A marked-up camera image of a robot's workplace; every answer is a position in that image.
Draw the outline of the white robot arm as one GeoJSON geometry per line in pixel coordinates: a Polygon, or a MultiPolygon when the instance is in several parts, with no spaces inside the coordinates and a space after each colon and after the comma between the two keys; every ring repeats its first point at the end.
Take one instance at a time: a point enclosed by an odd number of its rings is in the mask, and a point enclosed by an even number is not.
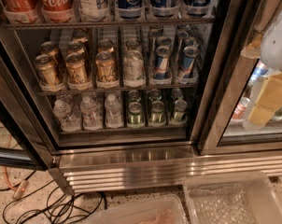
{"type": "Polygon", "coordinates": [[[246,131],[260,130],[282,107],[282,10],[263,35],[261,61],[273,73],[253,84],[243,120],[246,131]]]}

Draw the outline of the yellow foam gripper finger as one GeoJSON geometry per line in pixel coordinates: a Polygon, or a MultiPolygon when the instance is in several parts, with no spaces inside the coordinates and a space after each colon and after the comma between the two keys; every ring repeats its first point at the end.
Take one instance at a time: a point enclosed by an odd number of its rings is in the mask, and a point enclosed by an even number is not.
{"type": "Polygon", "coordinates": [[[271,119],[274,110],[260,105],[249,105],[245,112],[243,127],[245,130],[260,130],[271,119]]]}
{"type": "Polygon", "coordinates": [[[267,77],[255,104],[266,110],[277,110],[282,106],[282,73],[267,77]]]}

